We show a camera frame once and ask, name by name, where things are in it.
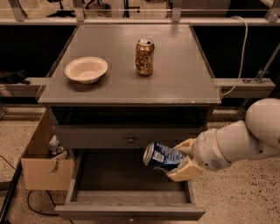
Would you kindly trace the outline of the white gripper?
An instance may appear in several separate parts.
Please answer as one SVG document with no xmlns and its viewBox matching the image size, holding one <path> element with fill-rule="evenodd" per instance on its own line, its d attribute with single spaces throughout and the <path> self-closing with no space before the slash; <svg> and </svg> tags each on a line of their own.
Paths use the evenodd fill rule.
<svg viewBox="0 0 280 224">
<path fill-rule="evenodd" d="M 218 171 L 228 168 L 231 163 L 226 160 L 218 146 L 217 129 L 209 129 L 200 133 L 196 139 L 188 138 L 174 147 L 174 150 L 181 151 L 187 155 L 177 168 L 168 171 L 166 176 L 175 181 L 186 181 L 195 179 L 202 174 L 199 165 L 211 171 Z"/>
</svg>

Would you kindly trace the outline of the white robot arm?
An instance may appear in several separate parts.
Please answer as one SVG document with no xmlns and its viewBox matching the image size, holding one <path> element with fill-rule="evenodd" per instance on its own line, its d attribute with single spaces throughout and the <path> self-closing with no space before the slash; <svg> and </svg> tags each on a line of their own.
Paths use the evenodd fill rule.
<svg viewBox="0 0 280 224">
<path fill-rule="evenodd" d="M 209 129 L 175 146 L 185 154 L 179 166 L 166 173 L 176 182 L 195 179 L 205 169 L 218 171 L 243 159 L 280 155 L 280 100 L 266 98 L 253 103 L 244 120 L 220 129 Z"/>
</svg>

